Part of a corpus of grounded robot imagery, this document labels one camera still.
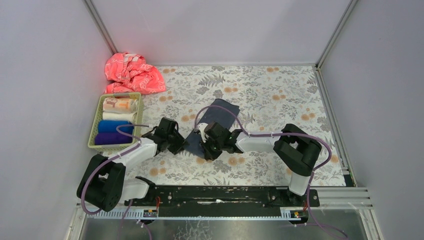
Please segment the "purple towel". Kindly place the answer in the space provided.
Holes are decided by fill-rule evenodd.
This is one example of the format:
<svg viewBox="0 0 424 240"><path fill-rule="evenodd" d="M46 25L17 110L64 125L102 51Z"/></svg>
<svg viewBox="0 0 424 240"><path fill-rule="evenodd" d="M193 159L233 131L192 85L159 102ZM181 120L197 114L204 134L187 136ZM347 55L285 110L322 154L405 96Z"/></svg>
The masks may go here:
<svg viewBox="0 0 424 240"><path fill-rule="evenodd" d="M129 144L133 141L131 136L123 135L118 132L101 132L94 138L95 145L117 145Z"/></svg>

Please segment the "beige lettered towel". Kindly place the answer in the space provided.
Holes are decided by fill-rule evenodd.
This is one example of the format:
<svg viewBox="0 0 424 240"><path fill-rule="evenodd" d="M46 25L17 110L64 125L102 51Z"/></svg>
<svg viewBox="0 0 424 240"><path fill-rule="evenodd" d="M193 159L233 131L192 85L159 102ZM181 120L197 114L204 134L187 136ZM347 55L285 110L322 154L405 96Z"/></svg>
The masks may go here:
<svg viewBox="0 0 424 240"><path fill-rule="evenodd" d="M134 98L107 97L102 103L102 109L107 113L130 114L137 110L138 100Z"/></svg>

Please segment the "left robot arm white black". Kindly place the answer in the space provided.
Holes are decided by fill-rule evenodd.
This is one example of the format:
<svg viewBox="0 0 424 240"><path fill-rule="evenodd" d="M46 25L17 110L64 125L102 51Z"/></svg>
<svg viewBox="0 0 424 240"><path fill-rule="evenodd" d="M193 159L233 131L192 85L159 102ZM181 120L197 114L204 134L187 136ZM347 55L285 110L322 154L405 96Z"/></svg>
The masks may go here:
<svg viewBox="0 0 424 240"><path fill-rule="evenodd" d="M152 202L156 184L144 177L126 180L126 172L164 151L176 155L188 145L179 133L178 122L167 117L142 136L123 132L121 128L117 126L117 132L135 143L112 156L94 155L77 188L80 205L89 215L109 212L121 202L131 203L136 199Z"/></svg>

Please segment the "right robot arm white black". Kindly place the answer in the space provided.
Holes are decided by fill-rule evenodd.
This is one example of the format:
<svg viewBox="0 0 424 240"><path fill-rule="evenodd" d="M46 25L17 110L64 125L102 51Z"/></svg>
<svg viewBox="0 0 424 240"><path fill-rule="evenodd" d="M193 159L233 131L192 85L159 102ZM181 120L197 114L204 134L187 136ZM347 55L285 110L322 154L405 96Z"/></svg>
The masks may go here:
<svg viewBox="0 0 424 240"><path fill-rule="evenodd" d="M292 171L288 189L298 196L306 193L313 168L322 150L321 143L291 123L276 133L245 133L242 129L230 132L217 122L200 123L197 129L201 135L200 146L206 160L215 160L223 152L275 153Z"/></svg>

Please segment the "dark grey cloth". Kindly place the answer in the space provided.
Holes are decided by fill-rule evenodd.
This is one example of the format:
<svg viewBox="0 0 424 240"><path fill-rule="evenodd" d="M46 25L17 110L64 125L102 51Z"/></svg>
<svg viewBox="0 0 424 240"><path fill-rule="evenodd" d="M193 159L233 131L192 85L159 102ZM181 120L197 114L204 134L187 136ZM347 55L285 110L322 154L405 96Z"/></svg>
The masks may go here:
<svg viewBox="0 0 424 240"><path fill-rule="evenodd" d="M240 107L221 98L215 99L211 105L216 107L205 108L196 115L195 126L197 127L202 123L210 124L216 122L222 127L230 129L236 121ZM188 145L184 147L185 151L197 157L205 158L204 149L201 147L201 134L197 133L196 130L192 130L185 140L188 142Z"/></svg>

